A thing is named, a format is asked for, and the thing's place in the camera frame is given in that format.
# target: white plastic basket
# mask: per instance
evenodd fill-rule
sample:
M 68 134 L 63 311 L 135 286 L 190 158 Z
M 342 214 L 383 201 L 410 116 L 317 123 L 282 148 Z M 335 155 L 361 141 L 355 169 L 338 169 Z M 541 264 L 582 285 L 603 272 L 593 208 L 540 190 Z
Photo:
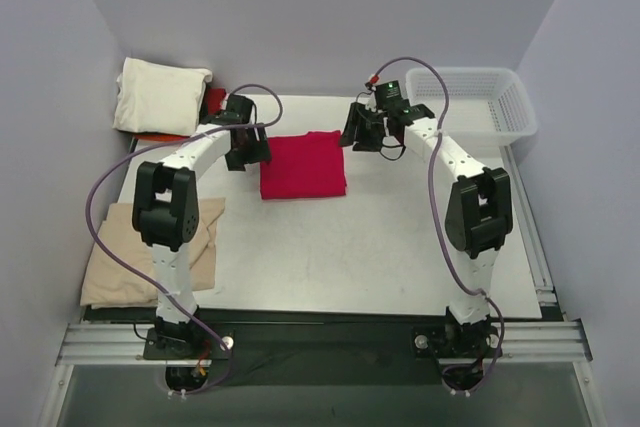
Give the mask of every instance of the white plastic basket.
M 443 128 L 466 145 L 509 145 L 535 134 L 536 117 L 527 92 L 515 72 L 496 68 L 438 69 L 449 90 L 450 106 Z M 424 68 L 407 72 L 407 97 L 442 114 L 444 95 L 433 74 Z

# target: beige cloth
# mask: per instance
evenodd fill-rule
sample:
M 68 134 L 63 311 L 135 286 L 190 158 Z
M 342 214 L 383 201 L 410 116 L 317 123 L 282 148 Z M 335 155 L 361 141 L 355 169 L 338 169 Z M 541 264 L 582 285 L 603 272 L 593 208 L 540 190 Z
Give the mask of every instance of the beige cloth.
M 206 290 L 214 286 L 216 225 L 224 212 L 224 199 L 201 200 L 198 205 L 200 221 L 189 243 L 189 265 L 193 290 Z M 151 251 L 133 230 L 132 212 L 132 204 L 112 204 L 98 235 L 118 257 L 155 279 Z M 157 299 L 155 287 L 115 263 L 97 245 L 93 246 L 80 305 L 137 307 L 155 305 Z

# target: white cloth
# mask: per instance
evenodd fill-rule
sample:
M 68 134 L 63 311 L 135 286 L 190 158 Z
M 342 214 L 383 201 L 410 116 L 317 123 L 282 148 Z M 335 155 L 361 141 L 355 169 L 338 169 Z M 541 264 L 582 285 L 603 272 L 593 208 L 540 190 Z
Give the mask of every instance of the white cloth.
M 198 114 L 207 69 L 181 69 L 127 57 L 118 76 L 118 105 L 113 128 L 126 132 L 158 132 L 189 136 Z

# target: robotic arm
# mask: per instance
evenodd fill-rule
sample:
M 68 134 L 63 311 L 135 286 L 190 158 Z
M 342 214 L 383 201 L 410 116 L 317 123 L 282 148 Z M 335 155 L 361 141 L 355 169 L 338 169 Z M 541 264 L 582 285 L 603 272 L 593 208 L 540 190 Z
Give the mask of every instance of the robotic arm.
M 379 152 L 388 131 L 404 148 L 428 162 L 438 139 L 433 112 L 403 99 L 398 81 L 375 86 L 371 100 L 375 102 L 351 104 L 341 145 Z M 444 227 L 453 246 L 448 249 L 453 251 L 451 260 L 456 266 L 452 274 L 467 290 L 488 293 L 495 260 L 513 228 L 509 176 L 502 168 L 489 169 L 473 159 L 446 135 L 435 161 L 436 177 L 448 194 Z M 488 318 L 489 304 L 483 296 L 460 290 L 449 311 L 460 325 L 476 324 Z
M 205 119 L 194 136 L 215 125 L 248 124 L 253 101 L 230 95 L 226 109 Z M 157 280 L 190 314 L 198 306 L 191 289 L 189 242 L 199 221 L 198 179 L 222 156 L 229 170 L 271 160 L 264 128 L 220 131 L 183 145 L 160 162 L 143 162 L 138 168 L 133 202 L 133 227 L 151 249 Z M 162 198 L 156 194 L 170 193 Z M 178 311 L 162 292 L 154 322 L 156 339 L 197 348 L 202 330 Z

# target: white wall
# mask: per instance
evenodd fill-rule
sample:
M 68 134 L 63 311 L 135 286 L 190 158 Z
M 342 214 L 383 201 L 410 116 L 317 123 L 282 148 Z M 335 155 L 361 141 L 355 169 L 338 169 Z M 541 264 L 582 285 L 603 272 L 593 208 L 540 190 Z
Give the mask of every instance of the white wall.
M 213 67 L 227 87 L 253 81 L 284 93 L 348 94 L 398 55 L 441 66 L 515 68 L 553 2 L 95 1 L 136 56 Z
M 0 19 L 0 424 L 27 426 L 78 305 L 84 197 L 124 150 L 123 57 L 92 0 L 0 0 Z
M 638 425 L 640 0 L 556 0 L 518 72 L 540 121 L 516 150 L 561 304 L 610 425 Z

